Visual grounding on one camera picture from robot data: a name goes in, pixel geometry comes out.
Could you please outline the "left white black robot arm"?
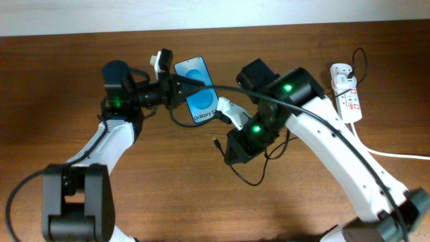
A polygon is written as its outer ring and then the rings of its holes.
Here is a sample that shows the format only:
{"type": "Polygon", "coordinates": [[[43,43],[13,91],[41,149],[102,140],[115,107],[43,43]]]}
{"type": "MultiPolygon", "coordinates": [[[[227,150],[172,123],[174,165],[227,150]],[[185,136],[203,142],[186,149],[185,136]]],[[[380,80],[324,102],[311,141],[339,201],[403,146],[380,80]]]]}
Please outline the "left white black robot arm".
{"type": "Polygon", "coordinates": [[[116,224],[110,173],[137,140],[145,108],[171,107],[184,85],[203,82],[172,75],[156,65],[157,81],[122,60],[102,69],[107,93],[101,102],[97,132],[64,164],[43,172],[42,235],[46,241],[134,241],[116,224]]]}

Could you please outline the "blue screen smartphone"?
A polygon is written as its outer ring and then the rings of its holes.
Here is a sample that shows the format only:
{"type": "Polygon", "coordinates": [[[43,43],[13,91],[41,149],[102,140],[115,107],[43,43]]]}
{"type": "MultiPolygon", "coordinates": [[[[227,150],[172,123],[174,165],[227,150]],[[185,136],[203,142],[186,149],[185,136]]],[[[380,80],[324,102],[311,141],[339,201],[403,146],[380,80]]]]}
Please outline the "blue screen smartphone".
{"type": "MultiPolygon", "coordinates": [[[[202,56],[196,56],[174,65],[177,75],[201,81],[205,86],[212,86],[206,62],[202,56]]],[[[203,123],[214,117],[218,106],[218,94],[215,89],[202,89],[186,98],[191,119],[195,124],[203,123]]]]}

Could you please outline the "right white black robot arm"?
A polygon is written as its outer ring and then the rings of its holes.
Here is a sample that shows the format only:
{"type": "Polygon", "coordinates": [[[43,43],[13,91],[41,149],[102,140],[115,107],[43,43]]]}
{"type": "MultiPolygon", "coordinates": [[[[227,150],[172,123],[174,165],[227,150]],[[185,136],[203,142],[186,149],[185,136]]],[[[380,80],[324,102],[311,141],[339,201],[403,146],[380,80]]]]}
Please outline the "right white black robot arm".
{"type": "Polygon", "coordinates": [[[265,152],[286,128],[322,161],[350,199],[357,218],[335,226],[319,241],[407,241],[429,211],[425,190],[409,190],[357,142],[331,100],[301,67],[275,74],[255,60],[238,74],[238,91],[257,106],[250,115],[220,98],[218,111],[234,128],[228,133],[224,161],[247,163],[265,152]]]}

